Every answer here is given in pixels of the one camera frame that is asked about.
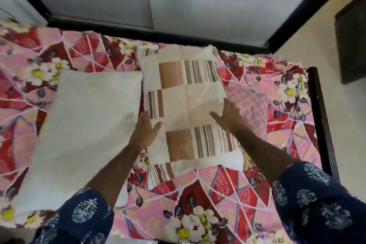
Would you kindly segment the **pink red floral bedsheet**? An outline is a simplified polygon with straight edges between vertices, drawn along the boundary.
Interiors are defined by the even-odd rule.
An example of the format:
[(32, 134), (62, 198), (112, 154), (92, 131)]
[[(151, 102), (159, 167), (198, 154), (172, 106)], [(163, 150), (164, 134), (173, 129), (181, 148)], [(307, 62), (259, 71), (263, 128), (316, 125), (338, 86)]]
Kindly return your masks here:
[[(136, 49), (143, 45), (169, 44), (28, 26), (13, 19), (0, 23), (0, 226), (36, 230), (55, 213), (16, 214), (12, 201), (31, 165), (62, 72), (141, 71)], [(309, 70), (275, 55), (217, 53), (227, 98), (255, 135), (321, 168)], [(146, 186), (148, 149), (143, 150), (115, 205), (110, 235), (202, 244), (291, 243), (268, 180), (240, 149), (241, 172), (222, 165), (195, 169), (152, 190)]]

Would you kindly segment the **person's left forearm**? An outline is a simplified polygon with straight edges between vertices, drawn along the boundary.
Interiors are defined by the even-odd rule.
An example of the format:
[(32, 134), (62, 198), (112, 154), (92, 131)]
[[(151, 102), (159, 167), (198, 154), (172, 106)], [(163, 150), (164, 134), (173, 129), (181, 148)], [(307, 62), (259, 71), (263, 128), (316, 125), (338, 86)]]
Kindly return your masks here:
[(98, 191), (104, 197), (108, 206), (113, 209), (121, 189), (143, 149), (139, 145), (128, 144), (85, 187)]

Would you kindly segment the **plain white pillow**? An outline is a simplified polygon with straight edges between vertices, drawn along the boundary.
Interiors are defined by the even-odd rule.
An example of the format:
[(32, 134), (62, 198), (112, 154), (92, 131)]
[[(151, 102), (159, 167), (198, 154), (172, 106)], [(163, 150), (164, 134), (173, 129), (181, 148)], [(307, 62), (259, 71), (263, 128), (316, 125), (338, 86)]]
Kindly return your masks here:
[(141, 71), (62, 72), (12, 201), (16, 214), (56, 211), (121, 152), (138, 119), (142, 79)]

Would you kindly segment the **person's right forearm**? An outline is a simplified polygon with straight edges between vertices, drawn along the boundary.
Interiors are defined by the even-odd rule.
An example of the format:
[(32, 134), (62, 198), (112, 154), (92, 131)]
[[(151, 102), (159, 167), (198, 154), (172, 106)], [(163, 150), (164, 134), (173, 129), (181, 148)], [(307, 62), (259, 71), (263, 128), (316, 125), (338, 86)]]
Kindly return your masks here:
[(234, 136), (270, 186), (273, 186), (289, 166), (300, 162), (299, 159), (262, 140), (246, 127), (235, 131)]

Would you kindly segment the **person's right hand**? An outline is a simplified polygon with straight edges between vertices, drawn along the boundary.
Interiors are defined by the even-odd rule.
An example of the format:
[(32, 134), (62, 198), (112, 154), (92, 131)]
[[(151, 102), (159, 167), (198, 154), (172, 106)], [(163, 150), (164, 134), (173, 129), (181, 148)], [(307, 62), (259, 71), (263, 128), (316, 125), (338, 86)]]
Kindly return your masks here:
[(222, 115), (226, 117), (227, 129), (224, 129), (228, 133), (235, 137), (240, 137), (244, 133), (249, 133), (250, 129), (241, 117), (238, 108), (227, 98), (224, 98), (224, 106), (222, 109)]

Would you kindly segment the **dark cabinet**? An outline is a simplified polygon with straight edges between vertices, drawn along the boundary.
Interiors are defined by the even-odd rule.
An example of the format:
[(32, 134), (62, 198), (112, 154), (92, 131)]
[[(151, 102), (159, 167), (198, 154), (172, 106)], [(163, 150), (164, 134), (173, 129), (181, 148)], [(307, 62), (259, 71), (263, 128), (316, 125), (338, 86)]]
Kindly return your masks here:
[(335, 16), (343, 85), (366, 77), (366, 0), (352, 0)]

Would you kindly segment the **cream brown patchwork striped pillow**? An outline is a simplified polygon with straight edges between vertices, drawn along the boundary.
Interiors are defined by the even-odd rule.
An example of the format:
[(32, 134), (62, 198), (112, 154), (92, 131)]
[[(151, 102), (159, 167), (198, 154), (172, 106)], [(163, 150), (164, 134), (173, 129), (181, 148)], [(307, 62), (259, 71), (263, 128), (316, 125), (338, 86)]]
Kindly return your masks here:
[(218, 74), (217, 49), (143, 45), (136, 58), (143, 73), (144, 109), (162, 122), (148, 148), (147, 189), (192, 170), (222, 165), (243, 170), (236, 139), (210, 116), (221, 115), (228, 97)]

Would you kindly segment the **person's left hand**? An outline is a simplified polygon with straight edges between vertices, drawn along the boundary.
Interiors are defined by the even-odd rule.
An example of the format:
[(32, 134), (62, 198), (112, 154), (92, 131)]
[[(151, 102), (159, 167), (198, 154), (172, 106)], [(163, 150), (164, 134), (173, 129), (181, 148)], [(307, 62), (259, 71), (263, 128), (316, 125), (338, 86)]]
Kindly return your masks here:
[(130, 137), (128, 146), (138, 151), (148, 148), (155, 140), (151, 135), (152, 128), (153, 125), (151, 123), (149, 113), (142, 112), (135, 125), (135, 130)]

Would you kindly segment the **navy floral print shirt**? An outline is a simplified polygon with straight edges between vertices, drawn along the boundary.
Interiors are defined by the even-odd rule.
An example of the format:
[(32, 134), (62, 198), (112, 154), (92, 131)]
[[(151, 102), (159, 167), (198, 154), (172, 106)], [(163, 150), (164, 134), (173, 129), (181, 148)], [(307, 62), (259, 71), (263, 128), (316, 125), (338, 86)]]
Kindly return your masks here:
[[(366, 244), (366, 203), (308, 162), (286, 168), (273, 183), (275, 207), (298, 244)], [(30, 244), (104, 244), (114, 213), (96, 190), (67, 200)]]

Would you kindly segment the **black wooden bed frame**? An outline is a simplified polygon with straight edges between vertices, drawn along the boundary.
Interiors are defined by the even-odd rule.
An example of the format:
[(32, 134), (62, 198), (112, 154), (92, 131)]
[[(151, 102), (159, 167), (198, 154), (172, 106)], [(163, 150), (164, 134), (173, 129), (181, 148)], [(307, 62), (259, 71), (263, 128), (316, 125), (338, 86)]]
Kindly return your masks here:
[[(157, 41), (162, 43), (192, 44), (203, 46), (208, 43), (215, 43), (219, 48), (231, 48), (234, 51), (248, 51), (250, 54), (259, 52), (278, 51), (313, 15), (315, 15), (322, 6), (329, 0), (304, 0), (291, 13), (279, 29), (267, 40), (263, 47), (254, 44), (238, 44), (225, 41), (216, 41), (208, 38), (199, 38), (197, 36), (183, 36), (172, 33), (152, 32), (143, 28), (123, 28), (117, 25), (92, 24), (91, 21), (70, 20), (65, 17), (57, 17), (52, 14), (41, 0), (26, 0), (30, 2), (42, 17), (45, 17), (51, 27), (72, 29), (81, 31), (81, 29), (96, 30), (98, 32), (112, 32), (119, 36), (130, 36), (131, 38), (143, 39), (147, 41)], [(310, 75), (310, 100), (315, 107), (315, 130), (319, 136), (320, 158), (324, 170), (340, 181), (339, 171), (336, 162), (335, 151), (331, 138), (331, 131), (327, 119), (326, 108), (324, 104), (323, 93), (319, 80), (318, 69), (314, 66), (309, 69)]]

